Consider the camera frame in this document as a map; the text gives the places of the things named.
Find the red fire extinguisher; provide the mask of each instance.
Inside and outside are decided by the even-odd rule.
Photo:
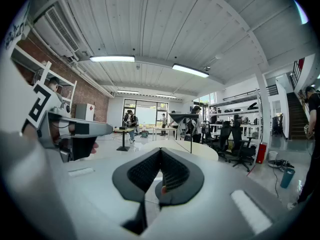
[[[262,164],[264,162],[266,150],[267,150],[267,143],[262,142],[259,145],[258,155],[256,157],[256,162],[257,163]]]

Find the shelving unit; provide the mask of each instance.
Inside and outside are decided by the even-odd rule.
[[[257,144],[256,147],[256,153],[255,153],[255,158],[254,158],[254,163],[256,162],[257,159],[257,155],[258,155],[258,150],[259,150],[259,144],[262,142],[262,136],[263,136],[263,124],[260,124],[261,122],[261,118],[263,118],[263,113],[262,113],[262,104],[261,104],[261,99],[260,99],[260,94],[258,92],[258,89],[255,89],[255,93],[252,93],[250,95],[246,95],[240,98],[233,98],[233,99],[229,99],[227,101],[223,101],[220,103],[213,103],[213,104],[209,104],[209,109],[211,107],[223,107],[223,106],[228,106],[228,105],[233,105],[233,104],[240,104],[243,102],[248,102],[248,101],[255,101],[257,100],[257,104],[256,106],[258,107],[258,109],[252,109],[252,110],[246,110],[247,108],[243,108],[243,111],[233,111],[233,112],[222,112],[222,113],[209,113],[209,117],[212,116],[229,116],[229,115],[239,115],[239,114],[252,114],[252,113],[257,113],[257,121],[259,122],[259,124],[254,124],[254,125],[250,125],[250,124],[242,124],[241,127],[243,127],[243,133],[245,131],[245,127],[255,127],[258,128],[258,139],[252,139],[252,143],[253,144]],[[215,125],[215,126],[222,126],[222,124],[210,124]]]
[[[66,87],[66,86],[72,86],[71,98],[62,97],[62,99],[64,101],[69,102],[70,107],[72,106],[72,101],[74,98],[75,89],[77,86],[77,81],[72,83],[72,82],[66,80],[62,76],[60,76],[57,73],[50,70],[50,67],[52,65],[52,63],[50,61],[47,61],[46,64],[43,65],[42,63],[37,61],[35,58],[33,58],[31,55],[29,55],[27,52],[25,52],[23,49],[21,49],[17,45],[14,47],[14,50],[11,55],[11,59],[14,62],[25,67],[26,69],[28,69],[34,73],[38,73],[38,75],[41,76],[40,82],[43,84],[45,83],[46,79],[50,80],[53,77],[57,77],[60,80],[59,85],[62,86],[62,88]]]

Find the white round table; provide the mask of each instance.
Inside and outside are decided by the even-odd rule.
[[[190,152],[190,141],[184,140],[157,140],[144,144],[140,150],[151,151],[155,148],[168,148],[184,152]],[[192,142],[192,154],[214,161],[218,161],[218,154],[215,150],[196,142]]]

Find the pillar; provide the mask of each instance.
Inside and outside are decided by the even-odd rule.
[[[261,95],[261,103],[262,103],[262,114],[263,114],[263,136],[262,141],[265,142],[266,145],[266,153],[265,157],[268,153],[269,142],[270,142],[270,103],[266,89],[266,79],[264,75],[262,75],[261,70],[258,66],[254,69],[255,77],[259,85],[260,95]]]

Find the small white bucket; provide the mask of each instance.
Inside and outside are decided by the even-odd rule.
[[[270,151],[270,152],[269,152],[269,161],[271,161],[271,160],[277,160],[277,155],[278,155],[278,152]]]

